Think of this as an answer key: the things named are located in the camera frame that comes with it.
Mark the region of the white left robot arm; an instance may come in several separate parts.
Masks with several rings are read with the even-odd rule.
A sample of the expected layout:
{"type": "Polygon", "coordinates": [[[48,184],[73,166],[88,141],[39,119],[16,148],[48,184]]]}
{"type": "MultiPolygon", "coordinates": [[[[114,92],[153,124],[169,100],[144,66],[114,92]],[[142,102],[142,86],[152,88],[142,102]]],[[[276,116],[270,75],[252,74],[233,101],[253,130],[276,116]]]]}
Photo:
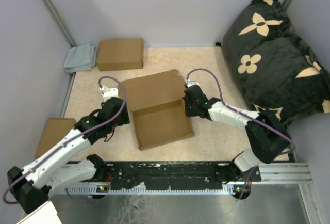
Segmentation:
{"type": "Polygon", "coordinates": [[[111,97],[101,108],[82,117],[68,134],[34,162],[7,172],[8,188],[26,214],[47,202],[55,193],[85,180],[101,181],[107,175],[107,164],[92,154],[78,164],[63,166],[79,152],[101,138],[108,142],[118,126],[129,124],[126,100],[111,97]]]}

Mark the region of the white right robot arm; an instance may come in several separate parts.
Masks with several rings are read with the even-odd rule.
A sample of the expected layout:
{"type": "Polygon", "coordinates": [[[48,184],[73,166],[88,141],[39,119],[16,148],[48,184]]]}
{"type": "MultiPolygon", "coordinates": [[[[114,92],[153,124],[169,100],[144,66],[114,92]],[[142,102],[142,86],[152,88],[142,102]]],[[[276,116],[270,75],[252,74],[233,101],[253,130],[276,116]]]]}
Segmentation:
{"type": "Polygon", "coordinates": [[[230,163],[230,176],[241,181],[248,170],[260,164],[270,164],[289,147],[291,138],[275,113],[269,110],[249,111],[225,104],[221,99],[207,98],[196,82],[184,89],[186,117],[200,117],[221,122],[246,133],[250,147],[230,163]]]}

